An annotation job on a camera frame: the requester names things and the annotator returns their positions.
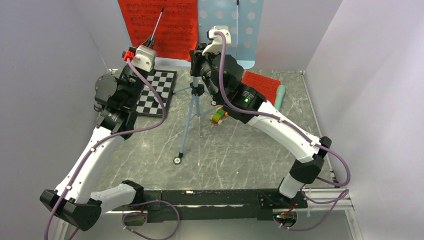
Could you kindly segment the red sheet music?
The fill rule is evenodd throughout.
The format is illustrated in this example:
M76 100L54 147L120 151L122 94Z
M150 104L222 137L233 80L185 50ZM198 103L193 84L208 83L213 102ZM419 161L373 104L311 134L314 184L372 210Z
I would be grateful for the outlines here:
M133 46L154 34L158 57L190 59L199 34L196 0L119 0L118 5Z
M242 82L245 85L256 89L259 93L264 95L266 99L272 104L275 103L277 91L281 85L281 82L279 80L247 71L242 78Z

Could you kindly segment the light blue music stand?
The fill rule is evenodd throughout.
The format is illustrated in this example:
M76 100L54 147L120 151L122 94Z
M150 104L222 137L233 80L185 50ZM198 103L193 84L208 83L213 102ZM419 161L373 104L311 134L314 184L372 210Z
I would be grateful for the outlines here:
M159 71L153 69L155 59L155 51L153 50L155 37L151 34L140 46L129 47L127 51L122 53L125 62L130 61L134 68L142 71L150 69L151 72L146 78L152 85L153 89L159 95L165 108L162 108L159 100L155 97L148 85L143 87L140 96L136 102L136 111L140 116L147 117L163 117L164 112L169 109L172 96L184 90L191 90L191 102L188 109L188 119L185 124L184 134L188 134L188 126L192 120L192 112L200 117L200 97L204 93L208 93L211 98L211 105L218 106L216 113L211 117L214 124L220 125L222 117L227 115L227 109L223 96L226 96L233 105L239 108L242 105L252 105L251 97L235 98L237 93L247 86L242 83L244 69L237 60L230 54L223 55L230 44L233 43L232 35L226 25L216 25L209 29L207 38L210 43L199 43L194 50L189 52L191 59L190 74L192 81L184 88L175 90L174 83L171 81L170 72Z

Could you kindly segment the mint green microphone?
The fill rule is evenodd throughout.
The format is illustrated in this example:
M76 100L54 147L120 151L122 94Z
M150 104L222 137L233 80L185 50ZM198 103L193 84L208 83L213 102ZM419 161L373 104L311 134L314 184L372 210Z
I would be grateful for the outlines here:
M286 87L284 85L279 85L276 90L276 97L273 106L280 111L283 103L283 99L286 93Z

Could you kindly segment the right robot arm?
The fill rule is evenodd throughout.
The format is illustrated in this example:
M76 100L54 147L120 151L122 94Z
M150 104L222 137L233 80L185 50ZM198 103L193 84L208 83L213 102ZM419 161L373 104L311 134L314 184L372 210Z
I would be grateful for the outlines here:
M275 195L277 204L282 208L288 208L295 202L298 191L304 185L313 183L318 177L332 140L327 136L315 136L299 128L280 113L263 94L242 83L244 69L230 54L224 59L224 92L220 91L221 54L203 54L206 46L206 43L200 43L194 50L189 51L191 76L201 78L212 100L217 105L223 106L230 117L261 130L295 156L289 173L282 179ZM243 112L230 108L222 96L223 93L232 105L242 109Z

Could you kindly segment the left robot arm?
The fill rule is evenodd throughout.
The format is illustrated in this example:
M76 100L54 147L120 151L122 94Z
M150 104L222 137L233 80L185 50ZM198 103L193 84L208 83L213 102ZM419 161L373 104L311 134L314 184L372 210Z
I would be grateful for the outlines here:
M94 184L117 148L135 133L138 100L155 72L155 38L122 53L125 66L116 77L110 73L95 82L95 110L99 113L91 138L71 171L54 188L40 195L40 202L57 217L78 230L87 231L105 212L126 205L131 210L144 203L141 185L125 180L104 191Z

